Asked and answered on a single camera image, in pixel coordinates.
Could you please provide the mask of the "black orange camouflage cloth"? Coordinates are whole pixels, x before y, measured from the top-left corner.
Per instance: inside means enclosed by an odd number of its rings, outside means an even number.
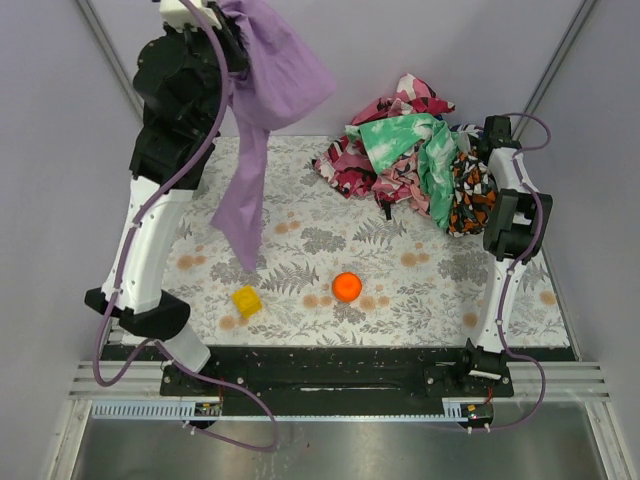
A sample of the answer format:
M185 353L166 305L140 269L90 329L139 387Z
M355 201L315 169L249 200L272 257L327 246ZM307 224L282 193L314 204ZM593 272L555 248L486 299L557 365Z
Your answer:
M453 201L447 233L454 237L484 231L497 200L498 189L477 148L460 151L452 164Z

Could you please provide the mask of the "purple polo shirt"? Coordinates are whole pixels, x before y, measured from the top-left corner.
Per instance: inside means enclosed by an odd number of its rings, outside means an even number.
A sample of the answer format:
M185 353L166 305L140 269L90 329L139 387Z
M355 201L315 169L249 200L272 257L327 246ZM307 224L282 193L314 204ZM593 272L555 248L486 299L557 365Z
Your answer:
M336 82L266 2L221 1L219 6L239 27L249 66L231 77L238 165L211 225L223 232L243 269L253 271L262 238L269 136L319 107L334 93Z

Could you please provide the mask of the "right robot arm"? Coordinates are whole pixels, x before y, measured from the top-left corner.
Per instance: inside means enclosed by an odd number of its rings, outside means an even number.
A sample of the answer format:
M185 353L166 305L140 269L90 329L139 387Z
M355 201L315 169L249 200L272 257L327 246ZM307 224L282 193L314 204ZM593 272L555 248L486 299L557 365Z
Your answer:
M479 322L465 345L459 385L465 396L510 388L508 361L518 356L507 343L516 293L526 268L541 249L553 206L528 174L524 153L513 138L513 113L485 119L479 146L498 188L483 234L489 254L488 278Z

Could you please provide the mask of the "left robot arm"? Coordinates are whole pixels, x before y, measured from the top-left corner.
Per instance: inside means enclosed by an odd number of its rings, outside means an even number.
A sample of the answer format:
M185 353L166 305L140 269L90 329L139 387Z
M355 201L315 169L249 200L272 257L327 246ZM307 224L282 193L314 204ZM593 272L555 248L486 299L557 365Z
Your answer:
M198 372L210 358L188 320L188 303L163 290L179 220L191 201L230 93L229 75L248 66L239 30L214 1L162 1L162 36L137 59L134 91L143 126L129 165L130 198L116 258L85 304L129 334L156 342L167 358Z

